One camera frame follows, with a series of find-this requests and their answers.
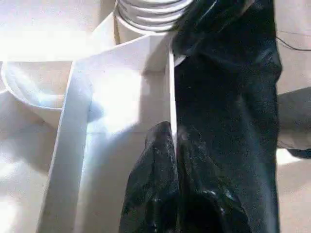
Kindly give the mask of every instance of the black cable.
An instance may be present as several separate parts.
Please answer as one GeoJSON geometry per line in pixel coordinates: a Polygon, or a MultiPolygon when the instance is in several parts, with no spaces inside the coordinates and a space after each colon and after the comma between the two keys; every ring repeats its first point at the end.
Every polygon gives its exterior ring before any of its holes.
{"type": "Polygon", "coordinates": [[[276,36],[276,38],[281,41],[283,44],[285,44],[286,46],[288,46],[289,48],[293,49],[293,50],[296,50],[296,51],[311,51],[311,50],[308,50],[308,49],[299,49],[299,48],[295,48],[291,45],[289,45],[288,43],[286,43],[283,39],[279,38],[276,36]]]}

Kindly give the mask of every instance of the white plastic partition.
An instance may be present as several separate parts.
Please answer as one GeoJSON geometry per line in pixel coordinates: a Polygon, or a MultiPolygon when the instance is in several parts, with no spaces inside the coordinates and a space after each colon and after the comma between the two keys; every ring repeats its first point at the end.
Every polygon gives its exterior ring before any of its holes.
{"type": "Polygon", "coordinates": [[[147,131],[168,120],[176,133],[173,55],[160,42],[144,36],[74,63],[38,233],[118,232],[147,131]]]}

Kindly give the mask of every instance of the white panel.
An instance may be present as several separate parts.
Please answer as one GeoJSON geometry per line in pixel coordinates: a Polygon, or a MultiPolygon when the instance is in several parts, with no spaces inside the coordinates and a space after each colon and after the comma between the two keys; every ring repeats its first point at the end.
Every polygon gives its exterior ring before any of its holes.
{"type": "Polygon", "coordinates": [[[91,86],[88,79],[76,77],[71,71],[49,173],[49,186],[37,231],[39,233],[72,231],[90,103],[91,86]]]}

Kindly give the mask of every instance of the black rubber glove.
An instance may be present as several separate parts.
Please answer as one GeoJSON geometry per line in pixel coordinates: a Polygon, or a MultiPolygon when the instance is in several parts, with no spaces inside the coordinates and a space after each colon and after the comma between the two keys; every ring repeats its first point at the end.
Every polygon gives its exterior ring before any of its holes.
{"type": "Polygon", "coordinates": [[[175,68],[178,124],[200,132],[252,233],[279,233],[275,35],[273,1],[256,0],[175,68]]]}
{"type": "Polygon", "coordinates": [[[192,55],[202,42],[214,39],[224,28],[241,17],[255,0],[194,0],[179,20],[173,51],[192,55]]]}
{"type": "Polygon", "coordinates": [[[171,233],[176,230],[178,177],[168,122],[153,127],[128,179],[119,233],[171,233]]]}
{"type": "Polygon", "coordinates": [[[177,144],[181,232],[251,233],[239,198],[199,132],[179,129],[177,144]]]}

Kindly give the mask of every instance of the white divider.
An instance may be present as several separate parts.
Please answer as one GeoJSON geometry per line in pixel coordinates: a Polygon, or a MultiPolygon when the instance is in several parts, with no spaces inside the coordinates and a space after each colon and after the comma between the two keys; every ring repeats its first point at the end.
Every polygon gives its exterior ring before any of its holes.
{"type": "Polygon", "coordinates": [[[119,14],[117,8],[101,22],[94,30],[88,41],[89,54],[98,54],[110,50],[115,46],[138,39],[144,35],[154,35],[159,38],[166,37],[168,33],[155,33],[144,31],[128,24],[119,14]]]}
{"type": "Polygon", "coordinates": [[[76,61],[70,77],[37,232],[117,233],[147,131],[168,120],[176,133],[173,55],[144,36],[76,61]]]}
{"type": "Polygon", "coordinates": [[[70,233],[75,219],[91,84],[88,78],[78,77],[74,67],[69,76],[49,171],[49,185],[37,228],[40,233],[70,233]]]}

